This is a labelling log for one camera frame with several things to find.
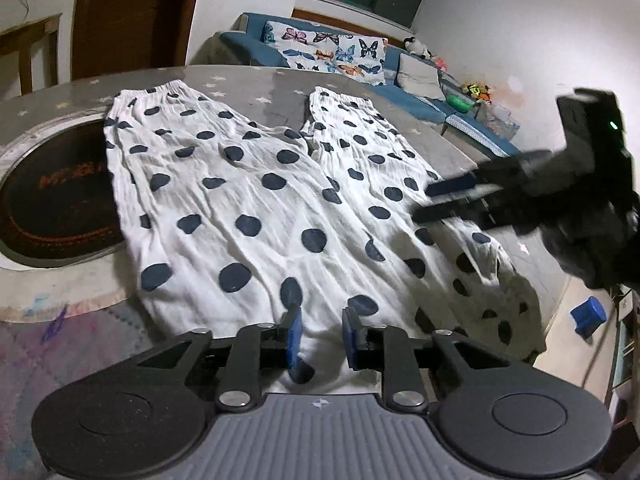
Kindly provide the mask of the white navy polka dot pants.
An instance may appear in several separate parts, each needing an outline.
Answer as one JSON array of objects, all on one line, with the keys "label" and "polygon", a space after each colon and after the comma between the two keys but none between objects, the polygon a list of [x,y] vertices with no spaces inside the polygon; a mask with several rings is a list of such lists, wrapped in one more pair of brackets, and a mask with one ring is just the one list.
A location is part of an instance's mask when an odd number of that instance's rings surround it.
[{"label": "white navy polka dot pants", "polygon": [[376,387],[346,362],[348,307],[522,361],[546,348],[536,292],[493,237],[460,219],[412,221],[437,174],[367,99],[315,88],[295,130],[174,80],[119,92],[104,136],[138,295],[159,326],[230,337],[302,312],[274,390]]}]

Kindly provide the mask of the grey square cushion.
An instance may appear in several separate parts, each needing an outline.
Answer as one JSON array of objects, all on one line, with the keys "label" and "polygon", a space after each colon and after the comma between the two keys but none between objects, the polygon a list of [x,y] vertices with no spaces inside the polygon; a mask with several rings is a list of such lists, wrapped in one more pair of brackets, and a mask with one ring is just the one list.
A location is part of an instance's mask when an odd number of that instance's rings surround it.
[{"label": "grey square cushion", "polygon": [[399,58],[396,81],[402,90],[417,98],[445,99],[440,86],[439,70],[420,58],[402,54]]}]

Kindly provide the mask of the blue box on floor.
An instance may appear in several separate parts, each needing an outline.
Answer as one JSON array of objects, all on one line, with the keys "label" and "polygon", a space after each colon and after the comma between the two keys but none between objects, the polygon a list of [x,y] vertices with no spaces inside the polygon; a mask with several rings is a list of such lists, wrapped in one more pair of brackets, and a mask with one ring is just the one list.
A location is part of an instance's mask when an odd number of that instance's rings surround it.
[{"label": "blue box on floor", "polygon": [[590,338],[606,320],[604,307],[595,296],[589,296],[582,304],[570,311],[575,323],[575,332],[582,339]]}]

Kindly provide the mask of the grey star quilted table cover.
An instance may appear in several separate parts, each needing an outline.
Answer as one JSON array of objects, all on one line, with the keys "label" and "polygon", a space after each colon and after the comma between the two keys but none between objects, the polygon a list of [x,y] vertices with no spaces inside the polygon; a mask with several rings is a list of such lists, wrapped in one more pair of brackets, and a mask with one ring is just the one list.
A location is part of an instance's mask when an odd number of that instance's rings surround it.
[{"label": "grey star quilted table cover", "polygon": [[[73,124],[90,129],[122,89],[174,79],[266,126],[298,129],[313,88],[370,98],[440,174],[472,165],[459,140],[442,136],[384,96],[338,75],[288,68],[194,65],[94,76],[6,100],[1,105],[1,163],[9,167],[38,141]],[[55,388],[149,349],[162,338],[134,292],[126,250],[53,270],[1,266],[1,474],[41,479],[46,472],[30,436],[37,404]]]}]

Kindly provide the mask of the black white plush toy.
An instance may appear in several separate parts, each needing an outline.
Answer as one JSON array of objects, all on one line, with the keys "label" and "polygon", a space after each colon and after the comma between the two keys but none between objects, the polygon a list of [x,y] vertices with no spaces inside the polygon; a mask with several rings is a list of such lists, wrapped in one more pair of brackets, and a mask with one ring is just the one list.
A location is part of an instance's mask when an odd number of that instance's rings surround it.
[{"label": "black white plush toy", "polygon": [[428,47],[415,36],[407,37],[404,39],[405,50],[416,56],[417,58],[423,58],[424,60],[430,60],[433,55]]}]

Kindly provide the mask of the butterfly print pillow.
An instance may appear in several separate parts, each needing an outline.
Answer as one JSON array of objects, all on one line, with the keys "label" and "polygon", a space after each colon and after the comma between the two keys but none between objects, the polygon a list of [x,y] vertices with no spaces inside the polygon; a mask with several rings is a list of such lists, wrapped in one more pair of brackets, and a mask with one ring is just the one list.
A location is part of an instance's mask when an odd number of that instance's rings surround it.
[{"label": "butterfly print pillow", "polygon": [[313,32],[268,21],[262,41],[275,48],[289,68],[341,74],[371,86],[385,84],[386,38]]}]

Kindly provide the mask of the black round induction cooktop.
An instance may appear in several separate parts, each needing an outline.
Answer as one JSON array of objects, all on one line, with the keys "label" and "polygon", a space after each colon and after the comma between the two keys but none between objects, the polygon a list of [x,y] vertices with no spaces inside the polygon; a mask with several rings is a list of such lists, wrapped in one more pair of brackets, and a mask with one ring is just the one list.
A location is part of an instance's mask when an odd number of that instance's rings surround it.
[{"label": "black round induction cooktop", "polygon": [[26,266],[64,266],[124,238],[103,122],[66,128],[39,143],[1,181],[1,250]]}]

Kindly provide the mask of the blue sofa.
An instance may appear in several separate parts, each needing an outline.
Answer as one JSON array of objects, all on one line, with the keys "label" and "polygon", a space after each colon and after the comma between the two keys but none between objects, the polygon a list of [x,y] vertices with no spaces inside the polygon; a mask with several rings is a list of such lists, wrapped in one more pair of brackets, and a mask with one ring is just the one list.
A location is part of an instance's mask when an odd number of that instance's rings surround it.
[{"label": "blue sofa", "polygon": [[388,39],[359,35],[313,22],[244,13],[235,29],[218,40],[244,65],[339,74],[367,84],[374,92],[440,133],[452,132],[488,157],[514,155],[518,149],[477,118],[449,101],[466,95],[434,62],[395,47]]}]

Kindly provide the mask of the brown wooden door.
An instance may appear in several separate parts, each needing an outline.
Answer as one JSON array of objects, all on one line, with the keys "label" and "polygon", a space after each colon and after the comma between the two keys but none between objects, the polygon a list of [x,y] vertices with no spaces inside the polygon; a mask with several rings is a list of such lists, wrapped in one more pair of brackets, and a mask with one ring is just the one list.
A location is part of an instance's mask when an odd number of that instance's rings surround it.
[{"label": "brown wooden door", "polygon": [[186,64],[196,0],[75,0],[73,80]]}]

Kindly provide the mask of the wooden side table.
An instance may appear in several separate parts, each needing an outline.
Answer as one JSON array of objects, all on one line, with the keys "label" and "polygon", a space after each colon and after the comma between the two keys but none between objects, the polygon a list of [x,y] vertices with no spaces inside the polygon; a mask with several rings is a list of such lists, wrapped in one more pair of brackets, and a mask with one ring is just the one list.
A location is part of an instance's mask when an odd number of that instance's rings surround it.
[{"label": "wooden side table", "polygon": [[14,26],[1,33],[1,56],[16,53],[18,56],[18,80],[21,95],[34,91],[32,80],[32,51],[37,44],[44,44],[44,73],[51,86],[58,84],[58,30],[62,14],[54,14],[38,21]]}]

